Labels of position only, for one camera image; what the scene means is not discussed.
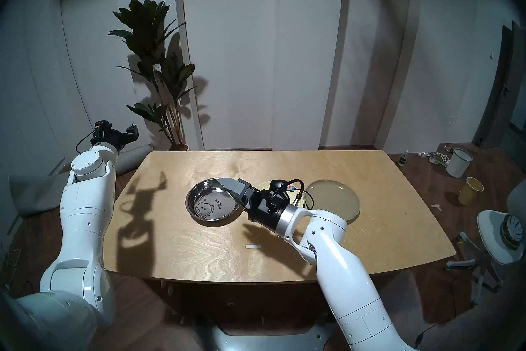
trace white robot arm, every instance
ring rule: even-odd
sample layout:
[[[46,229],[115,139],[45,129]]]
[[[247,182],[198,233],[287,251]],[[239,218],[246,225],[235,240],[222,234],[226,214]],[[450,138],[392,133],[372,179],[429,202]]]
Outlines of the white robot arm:
[[[301,257],[316,265],[316,277],[327,303],[353,351],[413,350],[398,335],[383,302],[359,258],[340,246],[347,223],[325,210],[298,208],[303,182],[273,180],[269,190],[257,190],[239,179],[220,178],[230,195],[248,211],[248,218],[266,226],[291,244]],[[294,205],[288,185],[301,183]],[[310,216],[297,244],[292,234],[301,218]]]
[[[16,300],[2,296],[2,307],[39,348],[85,349],[98,326],[113,322],[115,298],[103,265],[103,239],[113,214],[118,153],[138,136],[135,124],[126,133],[105,120],[95,124],[93,147],[71,164],[59,207],[62,248],[42,275],[40,293]]]

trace white bucket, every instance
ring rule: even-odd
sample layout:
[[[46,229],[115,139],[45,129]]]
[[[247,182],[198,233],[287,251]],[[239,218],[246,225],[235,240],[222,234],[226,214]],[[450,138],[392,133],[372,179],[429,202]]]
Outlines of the white bucket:
[[[451,177],[460,178],[473,161],[473,157],[467,151],[460,148],[453,149],[453,155],[449,160],[448,166],[445,170]]]

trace black cable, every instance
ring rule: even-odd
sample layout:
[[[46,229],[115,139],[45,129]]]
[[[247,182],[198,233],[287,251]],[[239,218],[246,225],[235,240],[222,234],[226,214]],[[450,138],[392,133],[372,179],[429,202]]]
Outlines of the black cable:
[[[83,141],[84,141],[84,140],[85,140],[90,134],[92,134],[94,131],[95,131],[95,130],[91,130],[91,131],[86,135],[86,137],[84,137],[81,141],[79,141],[79,142],[77,143],[77,146],[75,147],[75,150],[77,151],[77,153],[81,154],[81,152],[78,151],[78,146],[79,146],[79,144],[80,144],[81,142],[83,142]]]
[[[307,209],[313,209],[314,208],[314,198],[313,198],[313,196],[310,195],[309,192],[307,192],[307,191],[303,191],[303,192],[305,192],[305,194],[307,194],[310,197],[311,201],[313,202],[313,204],[309,208],[309,206],[307,205],[307,201],[305,201],[305,205],[307,206]]]
[[[35,288],[33,287],[33,282],[31,280],[26,280],[25,283],[24,283],[24,286],[22,286],[22,290],[20,290],[20,293],[15,298],[19,298],[20,296],[22,296],[22,293],[24,292],[24,289],[26,288],[26,284],[28,284],[28,283],[31,285],[31,291],[33,292],[33,294],[35,293]]]
[[[281,187],[279,187],[275,192],[272,193],[272,195],[270,196],[270,200],[269,200],[269,203],[270,204],[273,204],[273,201],[274,201],[274,198],[279,195],[279,194],[285,194],[285,196],[287,197],[287,199],[289,199],[289,196],[287,194],[287,187],[291,184],[294,184],[294,183],[300,183],[301,185],[301,189],[298,193],[298,195],[296,195],[296,198],[294,198],[294,200],[297,202],[299,202],[299,200],[301,199],[301,195],[303,194],[303,190],[305,190],[305,184],[303,183],[302,180],[298,179],[298,178],[295,178],[295,179],[292,179],[290,181],[288,181],[286,184],[283,184]]]
[[[424,333],[427,331],[427,330],[431,330],[431,328],[433,327],[436,327],[440,324],[444,324],[444,323],[447,323],[447,322],[450,322],[450,321],[453,321],[454,319],[457,318],[457,304],[455,303],[455,293],[453,292],[453,282],[455,280],[457,280],[461,275],[462,275],[462,272],[464,270],[462,270],[457,277],[455,277],[453,280],[451,280],[451,282],[449,283],[449,289],[451,291],[451,296],[453,297],[453,318],[448,318],[447,320],[444,320],[442,322],[439,322],[439,323],[436,323],[434,325],[432,325],[431,327],[428,327],[426,328],[424,331],[422,331],[418,336],[417,336],[417,339],[414,341],[414,348],[415,349],[418,349],[418,346],[420,345],[420,343],[422,342],[422,340],[424,339]]]

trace metal bowl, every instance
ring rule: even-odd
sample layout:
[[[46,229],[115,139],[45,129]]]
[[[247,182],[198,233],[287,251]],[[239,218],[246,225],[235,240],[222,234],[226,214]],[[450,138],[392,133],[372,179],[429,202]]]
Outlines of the metal bowl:
[[[195,184],[186,196],[186,209],[193,219],[217,222],[240,212],[239,205],[218,181],[218,177]]]

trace yellow cup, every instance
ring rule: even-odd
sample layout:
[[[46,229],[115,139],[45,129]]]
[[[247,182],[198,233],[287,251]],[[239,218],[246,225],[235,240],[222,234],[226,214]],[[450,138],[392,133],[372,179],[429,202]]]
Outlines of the yellow cup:
[[[476,196],[484,191],[482,183],[473,177],[466,178],[462,191],[459,194],[459,202],[462,205],[471,204]]]

